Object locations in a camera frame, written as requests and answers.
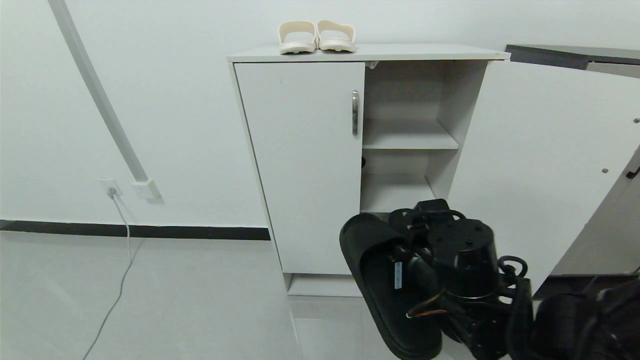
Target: open cabinet door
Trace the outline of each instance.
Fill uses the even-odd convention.
[[[449,205],[493,228],[536,291],[638,148],[640,79],[489,63]]]

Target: cabinet top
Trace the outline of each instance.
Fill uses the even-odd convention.
[[[286,54],[278,46],[264,46],[227,56],[232,63],[308,61],[397,61],[397,60],[507,60],[511,54],[459,44],[358,44],[355,53],[316,50],[312,54]]]

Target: white wall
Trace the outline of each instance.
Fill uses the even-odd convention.
[[[46,0],[2,3],[5,219],[265,226],[225,56],[276,44],[284,20],[332,19],[357,42],[640,49],[640,2],[67,0],[102,84],[164,204],[137,199]]]

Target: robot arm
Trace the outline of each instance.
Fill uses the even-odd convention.
[[[358,226],[364,229],[359,234],[367,233],[366,223]],[[529,350],[533,315],[527,263],[514,256],[498,259],[490,227],[449,209],[443,199],[396,210],[388,226],[406,238],[391,245],[388,278],[402,284],[393,292],[415,292],[424,298],[405,309],[407,318],[431,318],[478,360],[506,354],[513,360],[545,360]],[[522,267],[519,274],[510,265],[514,262]],[[504,298],[511,299],[510,304],[501,301]]]

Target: wall socket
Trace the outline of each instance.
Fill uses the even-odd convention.
[[[141,199],[156,199],[160,197],[160,192],[153,180],[137,181],[135,183],[131,183],[131,186],[133,187],[133,191],[136,193],[136,196]]]
[[[116,184],[116,181],[112,177],[100,177],[98,178],[98,181],[100,181],[100,185],[102,186],[105,194],[109,195],[109,188],[114,188],[117,195],[122,195],[118,184]]]

